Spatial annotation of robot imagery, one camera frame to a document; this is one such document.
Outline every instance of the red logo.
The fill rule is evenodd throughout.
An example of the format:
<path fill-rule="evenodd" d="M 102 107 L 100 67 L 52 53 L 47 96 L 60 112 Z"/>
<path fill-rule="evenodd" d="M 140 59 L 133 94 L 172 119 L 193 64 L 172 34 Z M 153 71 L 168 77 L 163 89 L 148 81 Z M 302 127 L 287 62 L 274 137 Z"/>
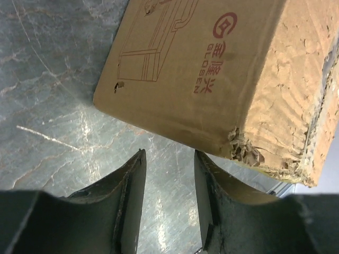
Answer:
<path fill-rule="evenodd" d="M 237 20 L 237 14 L 234 12 L 225 13 L 216 21 L 213 28 L 213 36 L 217 39 L 222 39 L 226 31 L 226 34 L 229 34 L 234 29 Z"/>

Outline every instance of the cardboard surface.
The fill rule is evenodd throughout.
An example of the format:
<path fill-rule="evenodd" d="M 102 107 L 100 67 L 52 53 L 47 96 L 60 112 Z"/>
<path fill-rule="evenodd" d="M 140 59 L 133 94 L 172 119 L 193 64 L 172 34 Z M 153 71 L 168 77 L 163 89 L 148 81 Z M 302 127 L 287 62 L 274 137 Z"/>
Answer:
<path fill-rule="evenodd" d="M 130 0 L 94 104 L 314 186 L 338 119 L 338 28 L 339 0 Z"/>

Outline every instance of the torn cardboard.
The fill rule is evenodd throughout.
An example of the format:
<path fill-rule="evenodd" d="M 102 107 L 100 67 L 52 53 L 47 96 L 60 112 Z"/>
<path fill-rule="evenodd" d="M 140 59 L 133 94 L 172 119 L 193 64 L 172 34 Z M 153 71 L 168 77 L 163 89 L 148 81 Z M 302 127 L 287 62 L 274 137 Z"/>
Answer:
<path fill-rule="evenodd" d="M 338 28 L 339 0 L 130 0 L 94 104 L 314 186 L 338 120 Z"/>

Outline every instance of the line drawing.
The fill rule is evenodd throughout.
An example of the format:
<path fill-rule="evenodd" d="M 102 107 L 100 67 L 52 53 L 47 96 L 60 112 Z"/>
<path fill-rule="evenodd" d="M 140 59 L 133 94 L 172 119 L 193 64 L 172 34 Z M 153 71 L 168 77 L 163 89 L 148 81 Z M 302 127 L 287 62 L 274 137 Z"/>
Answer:
<path fill-rule="evenodd" d="M 175 34 L 189 23 L 198 1 L 141 1 L 119 55 L 118 79 L 156 82 Z"/>

